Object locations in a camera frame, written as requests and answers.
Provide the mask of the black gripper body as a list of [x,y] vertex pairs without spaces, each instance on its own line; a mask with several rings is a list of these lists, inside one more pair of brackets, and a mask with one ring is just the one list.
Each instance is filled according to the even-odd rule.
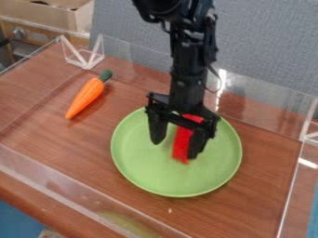
[[150,92],[147,115],[159,113],[173,123],[191,130],[197,126],[217,126],[221,117],[203,105],[207,70],[197,74],[171,73],[169,94]]

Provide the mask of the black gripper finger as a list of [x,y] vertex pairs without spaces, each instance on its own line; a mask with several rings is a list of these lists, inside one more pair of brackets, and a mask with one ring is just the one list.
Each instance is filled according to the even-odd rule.
[[169,120],[157,112],[149,114],[150,139],[158,145],[167,136]]
[[187,158],[195,159],[203,151],[205,145],[210,139],[215,137],[214,126],[197,126],[191,128],[191,136],[189,138]]

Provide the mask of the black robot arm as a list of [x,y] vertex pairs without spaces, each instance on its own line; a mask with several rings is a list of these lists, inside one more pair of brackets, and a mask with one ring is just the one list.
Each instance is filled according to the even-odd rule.
[[221,117],[203,105],[207,75],[215,70],[217,20],[213,0],[133,0],[142,19],[162,25],[170,36],[170,91],[149,94],[146,113],[151,142],[161,143],[169,124],[178,126],[173,156],[198,157],[217,135]]

